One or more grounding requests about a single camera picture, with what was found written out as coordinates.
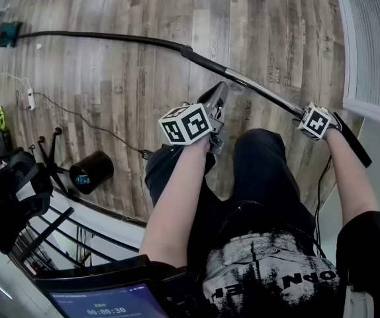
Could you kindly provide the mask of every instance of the black chair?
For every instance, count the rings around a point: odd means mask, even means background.
[[[35,192],[19,200],[17,192],[28,182]],[[53,185],[44,164],[36,163],[28,152],[14,155],[0,169],[0,251],[10,253],[19,233],[32,217],[47,212]]]

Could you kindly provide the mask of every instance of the timer display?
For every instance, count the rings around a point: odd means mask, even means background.
[[[50,295],[69,318],[168,317],[146,284]]]

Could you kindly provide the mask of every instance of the white cable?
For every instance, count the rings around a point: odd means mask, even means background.
[[[31,88],[30,80],[28,80],[27,78],[21,79],[21,78],[14,76],[13,74],[10,74],[10,73],[0,73],[0,76],[9,76],[9,77],[14,78],[16,80],[19,80],[20,82],[26,81],[28,83],[28,89]]]

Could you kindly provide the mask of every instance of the white cube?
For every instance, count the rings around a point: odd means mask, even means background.
[[[331,117],[327,110],[316,106],[314,103],[309,103],[308,109],[297,128],[309,138],[319,140],[327,130],[330,121]]]
[[[159,120],[159,124],[171,145],[190,145],[212,131],[201,103],[172,109]]]

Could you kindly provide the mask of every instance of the black hose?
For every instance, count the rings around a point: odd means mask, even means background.
[[[148,38],[147,36],[136,36],[136,35],[126,35],[126,34],[111,34],[111,33],[96,33],[96,32],[68,32],[66,30],[45,30],[43,32],[34,32],[28,34],[21,34],[17,36],[17,39],[31,38],[33,36],[42,35],[63,35],[63,36],[74,36],[79,38],[99,38],[99,39],[109,39],[109,40],[121,40],[138,42],[141,44],[151,44],[155,46],[160,46],[164,48],[169,48],[170,50],[175,50],[181,52],[182,48],[186,47],[191,49],[190,46],[179,44],[178,42]]]

